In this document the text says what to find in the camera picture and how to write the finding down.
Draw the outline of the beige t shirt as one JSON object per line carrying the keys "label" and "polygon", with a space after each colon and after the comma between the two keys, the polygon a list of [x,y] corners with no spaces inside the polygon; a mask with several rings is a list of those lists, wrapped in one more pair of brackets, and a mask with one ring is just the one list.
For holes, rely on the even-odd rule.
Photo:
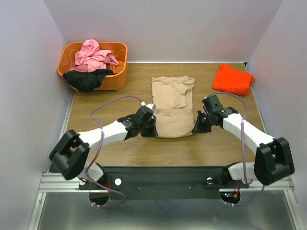
{"label": "beige t shirt", "polygon": [[195,79],[157,77],[151,79],[153,103],[156,105],[155,128],[159,138],[181,138],[192,135],[194,128],[192,90]]}

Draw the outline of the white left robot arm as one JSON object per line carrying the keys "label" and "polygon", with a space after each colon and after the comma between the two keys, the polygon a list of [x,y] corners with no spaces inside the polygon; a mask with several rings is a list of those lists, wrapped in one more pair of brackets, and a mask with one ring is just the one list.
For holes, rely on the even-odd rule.
{"label": "white left robot arm", "polygon": [[156,137],[155,118],[150,118],[140,127],[128,118],[119,119],[113,123],[90,131],[67,131],[58,141],[49,155],[49,159],[65,180],[74,178],[85,179],[97,189],[108,189],[107,177],[97,163],[89,162],[88,156],[113,142],[124,141],[140,134],[142,137]]}

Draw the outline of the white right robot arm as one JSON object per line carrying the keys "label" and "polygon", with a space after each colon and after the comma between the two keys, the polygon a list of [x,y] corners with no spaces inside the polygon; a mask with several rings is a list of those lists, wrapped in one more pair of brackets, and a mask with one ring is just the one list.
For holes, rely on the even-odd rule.
{"label": "white right robot arm", "polygon": [[271,185],[295,172],[289,142],[262,132],[232,108],[215,113],[198,111],[192,133],[210,133],[213,126],[219,126],[240,139],[242,153],[248,147],[255,154],[253,162],[247,162],[243,154],[241,163],[226,166],[226,172],[221,174],[224,186],[231,187],[238,180],[246,183],[257,180],[263,185]]}

